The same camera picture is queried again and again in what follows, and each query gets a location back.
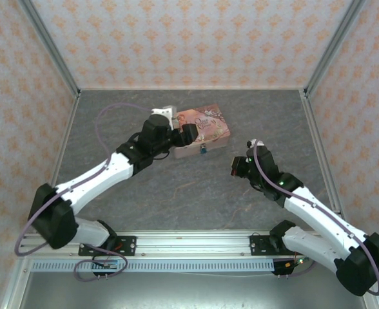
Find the pink illustrated tin box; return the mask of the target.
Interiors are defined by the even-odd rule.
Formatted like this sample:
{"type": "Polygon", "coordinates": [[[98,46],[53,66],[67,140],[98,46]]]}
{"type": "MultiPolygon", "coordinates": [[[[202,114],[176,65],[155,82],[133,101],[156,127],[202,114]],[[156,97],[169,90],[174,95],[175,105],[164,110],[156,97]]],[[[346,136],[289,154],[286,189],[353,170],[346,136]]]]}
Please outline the pink illustrated tin box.
{"type": "Polygon", "coordinates": [[[217,104],[179,111],[176,117],[179,124],[175,129],[182,129],[184,124],[195,124],[199,135],[192,144],[175,148],[175,158],[201,155],[202,144],[206,144],[208,152],[227,146],[231,133],[217,104]]]}

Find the aluminium table edge rail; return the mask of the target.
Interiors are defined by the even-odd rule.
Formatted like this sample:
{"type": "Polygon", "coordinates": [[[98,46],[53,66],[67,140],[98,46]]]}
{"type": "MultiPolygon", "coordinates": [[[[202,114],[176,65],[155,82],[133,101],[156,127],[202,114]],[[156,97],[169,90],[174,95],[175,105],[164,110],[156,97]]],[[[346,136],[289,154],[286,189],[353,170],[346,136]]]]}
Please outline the aluminium table edge rail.
{"type": "Polygon", "coordinates": [[[56,182],[57,182],[57,179],[58,179],[59,169],[61,167],[61,163],[62,163],[62,160],[63,160],[64,152],[65,152],[65,149],[66,149],[66,145],[67,145],[67,141],[68,141],[69,136],[70,136],[70,131],[71,131],[73,120],[75,118],[75,114],[76,114],[76,111],[77,111],[77,106],[79,105],[80,96],[81,96],[80,92],[78,92],[78,93],[75,94],[75,97],[74,97],[74,100],[73,100],[70,112],[68,114],[66,125],[65,125],[64,131],[63,131],[63,136],[62,136],[61,142],[59,144],[59,152],[57,154],[57,158],[56,158],[55,165],[54,165],[54,168],[53,168],[52,176],[50,178],[50,183],[52,185],[55,185],[56,182]]]}
{"type": "Polygon", "coordinates": [[[321,134],[316,124],[316,118],[311,106],[311,102],[305,89],[300,90],[300,98],[306,115],[309,130],[315,146],[316,155],[320,164],[322,176],[326,186],[327,195],[333,212],[342,215],[342,208],[340,198],[333,180],[333,175],[328,164],[326,152],[324,150],[321,134]]]}

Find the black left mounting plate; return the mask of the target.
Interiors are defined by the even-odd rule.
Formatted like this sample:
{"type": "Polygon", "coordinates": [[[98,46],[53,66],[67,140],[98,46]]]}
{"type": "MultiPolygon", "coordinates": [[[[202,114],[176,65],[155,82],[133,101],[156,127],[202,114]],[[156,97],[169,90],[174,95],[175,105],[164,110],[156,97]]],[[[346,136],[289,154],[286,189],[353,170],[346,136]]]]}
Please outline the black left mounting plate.
{"type": "Polygon", "coordinates": [[[123,256],[134,256],[136,249],[136,236],[110,236],[98,249],[90,245],[80,244],[78,255],[80,256],[110,256],[114,253],[123,256]]]}

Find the aluminium frame post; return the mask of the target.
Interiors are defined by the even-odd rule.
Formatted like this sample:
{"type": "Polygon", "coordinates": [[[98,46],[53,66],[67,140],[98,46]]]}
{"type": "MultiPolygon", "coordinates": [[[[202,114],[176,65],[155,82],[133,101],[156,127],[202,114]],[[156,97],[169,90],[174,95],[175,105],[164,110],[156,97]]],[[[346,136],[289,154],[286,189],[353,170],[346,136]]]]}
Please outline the aluminium frame post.
{"type": "Polygon", "coordinates": [[[315,92],[319,82],[325,75],[329,65],[333,61],[339,47],[343,43],[348,31],[351,29],[358,14],[365,5],[366,0],[351,0],[349,8],[346,10],[340,24],[335,30],[325,52],[323,53],[320,61],[316,65],[316,68],[309,79],[307,86],[303,89],[305,98],[309,98],[312,93],[315,92]]]}
{"type": "Polygon", "coordinates": [[[21,5],[21,8],[25,12],[28,20],[31,22],[32,26],[35,29],[35,32],[38,38],[43,43],[46,51],[52,59],[52,62],[57,67],[61,77],[63,78],[65,84],[68,86],[68,89],[71,93],[77,98],[81,92],[81,89],[78,87],[73,75],[71,74],[69,68],[67,67],[61,52],[59,51],[57,45],[53,41],[52,35],[48,31],[41,15],[37,11],[37,8],[34,5],[32,0],[17,0],[21,5]]]}

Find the black mounting plate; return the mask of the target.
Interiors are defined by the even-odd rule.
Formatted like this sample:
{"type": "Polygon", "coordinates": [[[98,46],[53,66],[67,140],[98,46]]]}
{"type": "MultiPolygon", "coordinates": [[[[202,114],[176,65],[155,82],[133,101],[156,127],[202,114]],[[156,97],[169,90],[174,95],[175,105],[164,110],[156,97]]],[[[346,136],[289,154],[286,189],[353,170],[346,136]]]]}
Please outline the black mounting plate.
{"type": "Polygon", "coordinates": [[[110,236],[98,249],[90,245],[80,244],[78,255],[80,256],[110,256],[114,253],[123,256],[134,256],[136,249],[136,236],[110,236]]]}
{"type": "Polygon", "coordinates": [[[281,255],[277,241],[270,235],[253,233],[249,237],[249,247],[252,256],[281,255]]]}

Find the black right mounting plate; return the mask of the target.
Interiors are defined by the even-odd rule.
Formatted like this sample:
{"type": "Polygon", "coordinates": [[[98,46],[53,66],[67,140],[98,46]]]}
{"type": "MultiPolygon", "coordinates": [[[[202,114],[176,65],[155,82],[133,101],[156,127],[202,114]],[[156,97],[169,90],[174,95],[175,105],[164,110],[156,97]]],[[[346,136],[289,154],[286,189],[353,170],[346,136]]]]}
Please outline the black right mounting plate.
{"type": "Polygon", "coordinates": [[[252,256],[281,255],[277,241],[270,235],[253,233],[249,237],[249,247],[252,256]]]}

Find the small electronics board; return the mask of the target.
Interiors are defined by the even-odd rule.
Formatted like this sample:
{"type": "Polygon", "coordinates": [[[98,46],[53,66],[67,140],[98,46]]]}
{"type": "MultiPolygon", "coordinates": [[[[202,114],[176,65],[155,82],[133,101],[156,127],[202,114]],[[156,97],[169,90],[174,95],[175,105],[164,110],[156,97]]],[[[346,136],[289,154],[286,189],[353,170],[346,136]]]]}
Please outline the small electronics board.
{"type": "Polygon", "coordinates": [[[307,261],[306,257],[298,258],[298,259],[286,259],[281,262],[283,269],[294,269],[295,267],[303,264],[307,261]]]}
{"type": "Polygon", "coordinates": [[[117,270],[118,261],[117,260],[99,260],[93,261],[93,268],[98,270],[117,270]]]}

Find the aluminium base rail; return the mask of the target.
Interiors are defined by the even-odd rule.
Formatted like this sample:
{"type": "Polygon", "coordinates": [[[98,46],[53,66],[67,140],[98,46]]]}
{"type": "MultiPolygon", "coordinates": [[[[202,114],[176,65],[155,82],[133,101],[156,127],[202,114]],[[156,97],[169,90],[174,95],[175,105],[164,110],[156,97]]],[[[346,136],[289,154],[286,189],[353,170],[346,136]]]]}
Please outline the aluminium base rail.
{"type": "MultiPolygon", "coordinates": [[[[128,259],[246,259],[251,257],[249,237],[269,235],[267,230],[122,230],[121,236],[136,236],[137,248],[128,259]]],[[[44,243],[38,234],[27,234],[19,245],[24,253],[44,243]]],[[[48,245],[27,258],[76,259],[79,244],[69,243],[60,249],[48,245]]]]}

